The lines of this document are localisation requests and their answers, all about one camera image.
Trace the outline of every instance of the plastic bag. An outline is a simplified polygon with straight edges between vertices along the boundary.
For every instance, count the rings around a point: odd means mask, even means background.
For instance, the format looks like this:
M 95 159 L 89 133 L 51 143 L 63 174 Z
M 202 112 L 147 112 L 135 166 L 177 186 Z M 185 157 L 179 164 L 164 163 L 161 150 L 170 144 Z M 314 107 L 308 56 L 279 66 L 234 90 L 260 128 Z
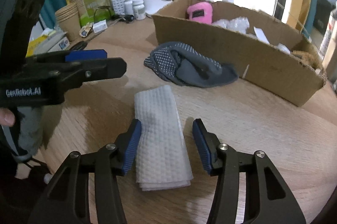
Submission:
M 220 26 L 222 28 L 227 28 L 229 21 L 227 19 L 219 19 L 212 23 L 214 26 Z
M 232 19 L 227 24 L 228 30 L 238 31 L 242 34 L 246 34 L 248 28 L 249 28 L 249 21 L 247 17 L 238 17 Z
M 219 19 L 213 22 L 212 25 L 246 34 L 247 29 L 249 28 L 249 21 L 247 17 L 238 17 L 232 20 Z

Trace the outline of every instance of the white bottle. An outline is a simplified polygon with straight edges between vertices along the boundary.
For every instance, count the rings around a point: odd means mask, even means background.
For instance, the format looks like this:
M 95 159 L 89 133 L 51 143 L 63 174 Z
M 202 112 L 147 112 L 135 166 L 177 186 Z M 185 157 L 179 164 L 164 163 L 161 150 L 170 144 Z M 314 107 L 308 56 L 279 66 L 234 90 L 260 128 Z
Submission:
M 126 15 L 134 15 L 134 10 L 132 8 L 132 0 L 124 0 L 124 13 Z
M 142 20 L 146 17 L 145 6 L 143 0 L 133 0 L 132 6 L 134 9 L 134 18 L 136 20 Z

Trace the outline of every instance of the wooden table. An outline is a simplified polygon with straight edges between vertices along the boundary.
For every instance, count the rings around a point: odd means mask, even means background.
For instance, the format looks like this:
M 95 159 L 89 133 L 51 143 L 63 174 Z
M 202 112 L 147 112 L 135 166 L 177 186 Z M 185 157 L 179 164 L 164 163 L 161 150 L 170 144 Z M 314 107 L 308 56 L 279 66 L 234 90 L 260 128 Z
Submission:
M 93 39 L 88 49 L 103 48 L 128 64 L 120 79 L 96 81 L 66 93 L 63 105 L 47 107 L 42 154 L 55 172 L 71 151 L 95 152 L 114 142 L 134 117 L 134 94 L 170 84 L 185 136 L 194 179 L 191 186 L 142 192 L 135 170 L 119 178 L 129 224 L 206 223 L 216 177 L 203 170 L 191 134 L 192 121 L 237 151 L 263 150 L 293 191 L 308 223 L 321 211 L 337 184 L 337 98 L 328 84 L 301 108 L 245 80 L 210 89 L 164 82 L 143 66 L 156 46 L 152 20 L 118 23 Z M 240 188 L 237 223 L 244 212 Z M 92 222 L 94 196 L 90 193 Z

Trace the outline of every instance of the metal screw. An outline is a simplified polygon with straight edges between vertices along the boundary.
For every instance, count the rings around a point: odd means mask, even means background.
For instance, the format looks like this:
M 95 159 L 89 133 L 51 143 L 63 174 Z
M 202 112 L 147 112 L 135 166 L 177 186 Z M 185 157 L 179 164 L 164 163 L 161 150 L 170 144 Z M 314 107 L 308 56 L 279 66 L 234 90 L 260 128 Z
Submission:
M 221 143 L 218 147 L 220 150 L 223 150 L 223 151 L 228 150 L 228 145 L 225 143 Z
M 114 150 L 116 148 L 116 145 L 114 143 L 109 143 L 106 145 L 106 148 L 108 150 Z
M 78 158 L 79 152 L 71 152 L 70 153 L 70 158 Z
M 51 76 L 58 76 L 60 74 L 60 72 L 59 71 L 50 71 L 49 74 Z
M 259 158 L 264 158 L 266 155 L 264 151 L 256 151 L 255 153 Z
M 91 77 L 91 71 L 86 71 L 85 72 L 85 77 Z

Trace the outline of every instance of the folded white cloth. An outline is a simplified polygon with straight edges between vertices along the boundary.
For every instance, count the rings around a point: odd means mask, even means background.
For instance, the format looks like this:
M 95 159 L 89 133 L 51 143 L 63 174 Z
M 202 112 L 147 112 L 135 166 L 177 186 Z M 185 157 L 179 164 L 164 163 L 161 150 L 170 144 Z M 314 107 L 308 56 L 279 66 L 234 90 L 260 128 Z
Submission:
M 142 190 L 190 185 L 193 175 L 171 87 L 137 93 L 134 107 L 135 118 L 142 122 L 136 155 L 137 182 Z

